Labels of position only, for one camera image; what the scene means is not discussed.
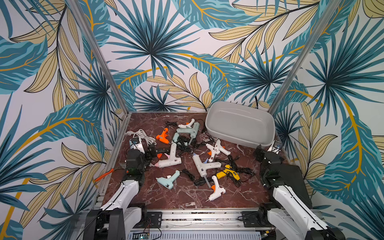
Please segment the white small glue gun pair-left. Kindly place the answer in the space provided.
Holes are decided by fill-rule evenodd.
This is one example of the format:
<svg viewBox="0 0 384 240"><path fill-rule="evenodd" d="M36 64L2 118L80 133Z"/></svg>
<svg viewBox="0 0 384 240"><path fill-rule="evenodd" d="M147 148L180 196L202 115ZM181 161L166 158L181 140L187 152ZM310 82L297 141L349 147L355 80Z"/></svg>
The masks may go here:
<svg viewBox="0 0 384 240"><path fill-rule="evenodd" d="M210 144L206 144L206 147L210 150L211 157L208 159L209 163L212 163L214 161L215 155L218 155L220 153L220 150L216 146L212 146Z"/></svg>

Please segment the white small glue gun pair-right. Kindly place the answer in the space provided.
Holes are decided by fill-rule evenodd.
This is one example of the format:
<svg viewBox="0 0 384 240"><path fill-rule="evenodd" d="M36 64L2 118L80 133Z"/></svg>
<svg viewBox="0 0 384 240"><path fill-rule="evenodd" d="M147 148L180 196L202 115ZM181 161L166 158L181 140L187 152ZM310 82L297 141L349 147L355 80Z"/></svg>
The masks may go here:
<svg viewBox="0 0 384 240"><path fill-rule="evenodd" d="M217 139L216 143L215 143L215 146L214 146L214 150L213 150L213 153L215 155L219 154L219 153L223 153L225 154L226 156L230 155L231 152L226 150L222 145L221 145L221 140L220 139Z"/></svg>

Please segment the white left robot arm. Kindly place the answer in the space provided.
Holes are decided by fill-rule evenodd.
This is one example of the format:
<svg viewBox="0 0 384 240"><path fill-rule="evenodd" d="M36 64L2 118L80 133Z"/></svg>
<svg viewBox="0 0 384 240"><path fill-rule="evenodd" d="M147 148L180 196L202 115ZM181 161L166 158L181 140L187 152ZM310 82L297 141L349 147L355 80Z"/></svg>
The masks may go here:
<svg viewBox="0 0 384 240"><path fill-rule="evenodd" d="M128 233L142 219L140 207L131 207L132 199L144 182L145 154L140 150L126 153L125 176L119 189L99 209L91 210L85 227L79 234L84 240L125 240Z"/></svg>

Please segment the white orange-trigger glue gun front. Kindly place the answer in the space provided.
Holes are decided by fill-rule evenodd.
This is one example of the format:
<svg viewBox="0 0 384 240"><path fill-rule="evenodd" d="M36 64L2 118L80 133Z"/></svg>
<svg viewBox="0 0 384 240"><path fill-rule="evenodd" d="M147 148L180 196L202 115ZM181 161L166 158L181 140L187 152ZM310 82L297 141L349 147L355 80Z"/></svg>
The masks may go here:
<svg viewBox="0 0 384 240"><path fill-rule="evenodd" d="M213 186L214 192L208 197L207 202L208 201L212 202L226 193L226 189L220 187L218 178L216 176L212 176L212 180L214 181L214 186Z"/></svg>

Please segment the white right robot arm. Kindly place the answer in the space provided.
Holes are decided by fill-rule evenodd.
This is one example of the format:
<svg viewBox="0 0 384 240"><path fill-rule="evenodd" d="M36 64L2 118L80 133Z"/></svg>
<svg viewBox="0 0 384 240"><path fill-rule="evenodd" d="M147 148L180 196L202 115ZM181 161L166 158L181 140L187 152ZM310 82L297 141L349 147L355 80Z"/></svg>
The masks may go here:
<svg viewBox="0 0 384 240"><path fill-rule="evenodd" d="M338 228L330 227L313 212L301 169L284 163L274 152L258 149L260 179L269 191L271 203L262 209L264 219L288 240L344 240Z"/></svg>

